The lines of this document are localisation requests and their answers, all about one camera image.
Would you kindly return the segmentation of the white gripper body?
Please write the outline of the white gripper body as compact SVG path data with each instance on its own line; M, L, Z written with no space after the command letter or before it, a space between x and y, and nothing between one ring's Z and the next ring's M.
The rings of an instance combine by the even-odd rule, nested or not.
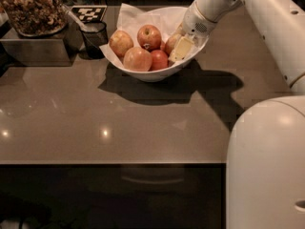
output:
M198 38L207 37L215 28L215 22L208 20L197 6L197 1L187 8L183 20L182 29L190 35Z

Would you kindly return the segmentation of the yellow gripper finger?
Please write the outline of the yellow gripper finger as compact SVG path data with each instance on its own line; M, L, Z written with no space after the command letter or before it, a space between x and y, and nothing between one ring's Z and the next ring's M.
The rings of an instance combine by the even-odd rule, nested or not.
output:
M179 34L180 36L185 35L185 31L183 30L182 24L180 24L177 29L175 30L174 34Z
M175 44L169 60L172 62L183 60L194 46L194 42L187 36L182 36Z

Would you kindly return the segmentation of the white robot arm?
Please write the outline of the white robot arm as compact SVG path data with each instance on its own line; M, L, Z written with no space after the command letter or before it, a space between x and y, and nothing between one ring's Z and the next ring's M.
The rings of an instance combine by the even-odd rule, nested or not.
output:
M194 0L178 29L180 59L243 5L292 93L234 124L226 162L226 229L305 229L305 12L292 0Z

